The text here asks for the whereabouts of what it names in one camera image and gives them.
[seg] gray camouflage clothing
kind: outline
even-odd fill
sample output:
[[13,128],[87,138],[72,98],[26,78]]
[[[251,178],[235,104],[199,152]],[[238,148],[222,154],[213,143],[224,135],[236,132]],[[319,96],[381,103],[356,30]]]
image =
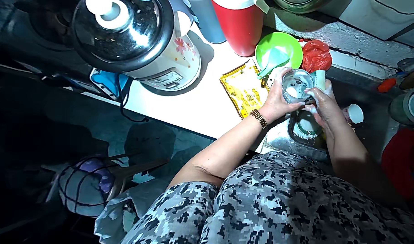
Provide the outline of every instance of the gray camouflage clothing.
[[414,216],[374,203],[313,160],[276,151],[238,167],[218,189],[164,192],[122,243],[414,243]]

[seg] skin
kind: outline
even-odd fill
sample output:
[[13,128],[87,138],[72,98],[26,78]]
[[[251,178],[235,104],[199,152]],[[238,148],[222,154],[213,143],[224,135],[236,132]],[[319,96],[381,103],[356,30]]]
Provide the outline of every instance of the skin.
[[[272,71],[274,82],[269,95],[259,112],[268,124],[288,112],[304,109],[310,111],[327,137],[332,166],[337,177],[350,182],[377,203],[388,207],[407,208],[402,197],[384,175],[381,168],[371,160],[335,101],[332,84],[326,80],[326,89],[306,90],[316,101],[315,105],[288,104],[282,96],[282,77],[291,68]],[[249,147],[261,132],[261,124],[252,116],[244,118],[238,125],[211,145],[196,154],[175,175],[168,188],[187,181],[205,181],[220,187],[224,179],[240,164]]]

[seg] gold watch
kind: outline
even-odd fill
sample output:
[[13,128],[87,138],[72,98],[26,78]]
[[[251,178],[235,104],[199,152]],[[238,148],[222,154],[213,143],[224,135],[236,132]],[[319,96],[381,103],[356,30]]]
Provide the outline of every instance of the gold watch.
[[257,119],[258,122],[260,122],[261,128],[264,129],[264,128],[267,127],[267,122],[264,119],[264,117],[258,112],[258,109],[252,110],[249,114],[252,115],[253,117],[255,117],[255,119]]

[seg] woman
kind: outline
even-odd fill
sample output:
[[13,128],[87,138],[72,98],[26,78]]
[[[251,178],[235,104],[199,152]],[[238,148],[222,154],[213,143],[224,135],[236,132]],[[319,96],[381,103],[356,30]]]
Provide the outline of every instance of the woman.
[[[261,116],[251,113],[188,161],[122,243],[414,243],[414,216],[345,121],[330,81],[305,91],[316,106],[287,104],[288,71],[272,73]],[[238,167],[264,120],[300,108],[323,127],[335,176],[283,151]]]

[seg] rice cooker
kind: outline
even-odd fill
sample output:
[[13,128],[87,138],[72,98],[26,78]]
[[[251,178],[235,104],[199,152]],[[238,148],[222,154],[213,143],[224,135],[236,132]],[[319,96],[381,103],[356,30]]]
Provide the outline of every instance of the rice cooker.
[[81,0],[73,15],[73,45],[96,69],[178,91],[201,70],[198,49],[181,30],[181,16],[168,0]]

